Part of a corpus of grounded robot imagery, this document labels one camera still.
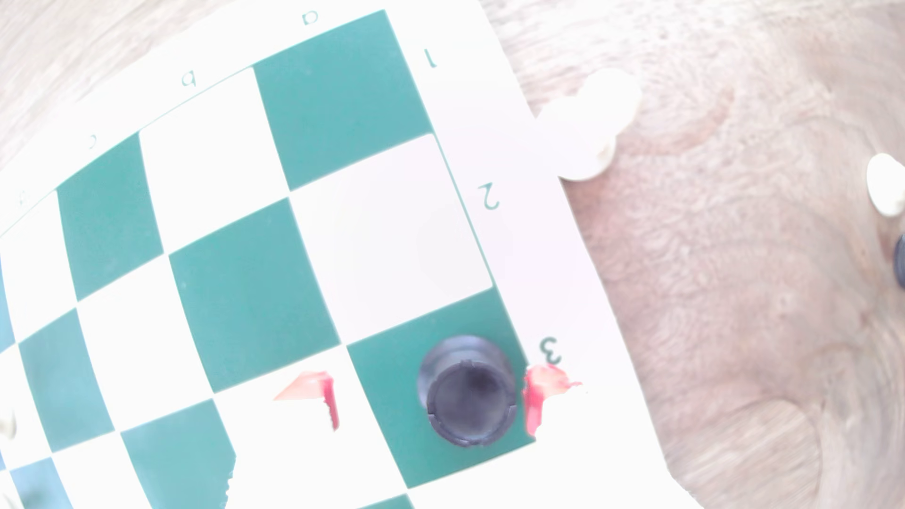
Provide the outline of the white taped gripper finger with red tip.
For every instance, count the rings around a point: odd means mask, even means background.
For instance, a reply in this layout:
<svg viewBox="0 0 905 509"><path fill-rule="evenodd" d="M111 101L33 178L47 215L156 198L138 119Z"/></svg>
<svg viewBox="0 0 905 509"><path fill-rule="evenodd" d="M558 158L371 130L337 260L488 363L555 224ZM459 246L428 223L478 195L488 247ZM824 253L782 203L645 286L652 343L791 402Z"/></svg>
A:
<svg viewBox="0 0 905 509"><path fill-rule="evenodd" d="M302 372L238 406L239 445L226 508L304 508L329 499L326 452L338 428L334 379Z"/></svg>
<svg viewBox="0 0 905 509"><path fill-rule="evenodd" d="M650 418L549 364L527 371L524 396L540 456L527 491L541 507L701 507L667 469Z"/></svg>

